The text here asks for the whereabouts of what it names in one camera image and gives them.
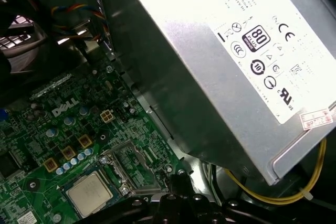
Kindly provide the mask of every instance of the chip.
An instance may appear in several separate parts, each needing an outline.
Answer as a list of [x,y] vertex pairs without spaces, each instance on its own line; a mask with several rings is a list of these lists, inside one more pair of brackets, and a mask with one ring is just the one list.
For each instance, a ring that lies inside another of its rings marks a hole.
[[83,147],[83,148],[87,148],[88,146],[90,146],[92,144],[92,140],[91,138],[85,134],[83,136],[81,136],[78,141],[80,142],[80,145]]
[[66,191],[66,195],[83,218],[99,211],[113,198],[113,193],[98,171],[80,178]]
[[66,160],[70,160],[76,155],[76,152],[71,148],[71,146],[65,147],[61,152]]
[[65,136],[67,136],[67,137],[71,137],[71,136],[72,136],[72,132],[71,132],[71,131],[66,131],[66,132],[65,132]]
[[14,129],[12,127],[8,127],[2,130],[5,136],[9,136],[14,133]]
[[53,141],[48,142],[47,145],[49,146],[50,149],[53,149],[56,147],[56,144]]
[[20,170],[20,168],[10,152],[3,152],[0,154],[0,179],[8,178],[18,170]]
[[47,159],[43,163],[43,165],[47,169],[47,171],[50,172],[50,173],[54,172],[58,168],[58,165],[57,165],[56,161],[52,157]]

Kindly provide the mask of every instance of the screw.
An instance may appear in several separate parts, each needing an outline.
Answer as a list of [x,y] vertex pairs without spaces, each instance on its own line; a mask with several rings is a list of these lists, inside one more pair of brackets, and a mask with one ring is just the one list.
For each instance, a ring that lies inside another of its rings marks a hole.
[[170,194],[170,195],[167,196],[167,199],[174,200],[174,199],[176,199],[176,197],[174,195]]
[[142,205],[142,203],[141,203],[141,201],[139,201],[139,200],[135,200],[134,202],[133,202],[133,204],[132,204],[132,206],[141,206]]
[[231,201],[229,202],[229,205],[232,206],[232,207],[236,207],[236,206],[238,206],[238,202],[235,201],[235,200],[231,200]]
[[113,71],[112,66],[107,66],[107,67],[106,67],[106,72],[107,72],[107,73],[112,73],[112,71]]
[[99,159],[99,162],[100,162],[102,165],[105,165],[105,164],[108,163],[108,159],[107,159],[107,157],[101,157],[101,158]]
[[185,173],[185,170],[179,170],[179,171],[177,172],[178,175],[182,175],[182,174],[184,174],[184,173]]
[[122,195],[126,195],[126,194],[128,194],[130,192],[130,190],[127,188],[127,187],[123,187],[122,189],[121,189],[121,194]]
[[194,200],[201,200],[202,199],[202,195],[196,194],[194,195]]

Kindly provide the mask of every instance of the power supply label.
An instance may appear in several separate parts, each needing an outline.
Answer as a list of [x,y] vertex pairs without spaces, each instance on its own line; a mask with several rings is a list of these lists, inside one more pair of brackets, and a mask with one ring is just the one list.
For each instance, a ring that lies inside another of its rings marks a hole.
[[207,2],[207,23],[280,124],[334,102],[336,61],[291,0]]

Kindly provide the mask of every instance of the motherboard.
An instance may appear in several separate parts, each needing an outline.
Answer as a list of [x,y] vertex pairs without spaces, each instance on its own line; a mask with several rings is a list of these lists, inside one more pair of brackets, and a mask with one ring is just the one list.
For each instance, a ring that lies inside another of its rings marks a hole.
[[0,223],[75,223],[183,172],[111,61],[84,63],[1,111]]

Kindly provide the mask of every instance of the cable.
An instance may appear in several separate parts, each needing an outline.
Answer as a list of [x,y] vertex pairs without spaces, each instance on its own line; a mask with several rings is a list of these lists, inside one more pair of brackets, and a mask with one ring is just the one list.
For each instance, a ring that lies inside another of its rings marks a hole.
[[239,182],[239,180],[237,180],[237,178],[232,174],[231,171],[225,169],[226,174],[241,188],[243,189],[247,194],[253,196],[254,198],[268,203],[268,204],[273,204],[273,205],[287,205],[287,204],[291,204],[294,203],[298,200],[301,200],[304,197],[304,193],[303,192],[310,192],[312,190],[312,188],[315,186],[317,180],[320,177],[321,171],[322,171],[322,167],[323,167],[323,161],[324,161],[324,156],[325,156],[325,152],[327,149],[327,140],[324,138],[320,144],[320,149],[319,149],[319,155],[318,155],[318,160],[317,163],[315,165],[315,169],[313,172],[313,175],[310,179],[310,181],[308,182],[307,186],[299,193],[293,195],[293,196],[288,196],[288,197],[282,197],[282,198],[271,198],[271,197],[266,197],[266,196],[262,196],[259,195],[251,190],[249,190],[248,188],[246,188],[242,183]]
[[218,186],[218,183],[217,183],[217,166],[215,165],[211,165],[211,169],[212,169],[212,184],[214,186],[214,189],[215,189],[215,192],[217,193],[217,196],[219,197],[219,200],[221,202],[224,201],[224,196]]
[[[104,17],[104,15],[99,12],[98,10],[96,10],[93,6],[90,6],[90,5],[87,5],[87,4],[74,4],[74,5],[71,5],[71,6],[54,6],[52,9],[51,9],[51,16],[53,17],[57,12],[72,12],[73,10],[88,10],[90,12],[92,12],[96,17],[99,18],[99,20],[102,22],[102,26],[103,26],[103,30],[105,33],[108,32],[108,25],[107,25],[107,22],[106,22],[106,19]],[[71,34],[71,31],[69,31],[69,29],[66,27],[66,26],[60,26],[60,25],[54,25],[56,28],[59,28],[61,29],[62,31],[65,31],[65,32],[70,32],[69,35],[73,35]]]
[[215,191],[215,188],[214,188],[214,185],[212,183],[212,179],[211,179],[211,174],[212,174],[212,166],[211,164],[207,164],[207,167],[208,167],[208,170],[207,170],[207,180],[208,180],[208,183],[210,185],[210,189],[211,189],[211,192],[213,193],[214,197],[215,197],[215,200],[217,202],[218,205],[222,205],[222,202],[221,200],[219,199],[218,195],[217,195],[217,192]]
[[[240,183],[241,183],[243,186],[245,186],[246,181],[247,181],[247,177],[243,177],[243,178],[241,179]],[[244,190],[243,190],[241,187],[239,187],[238,192],[237,192],[237,194],[236,194],[236,198],[237,198],[237,199],[240,199],[241,196],[242,196],[242,194],[243,194],[243,192],[244,192]]]

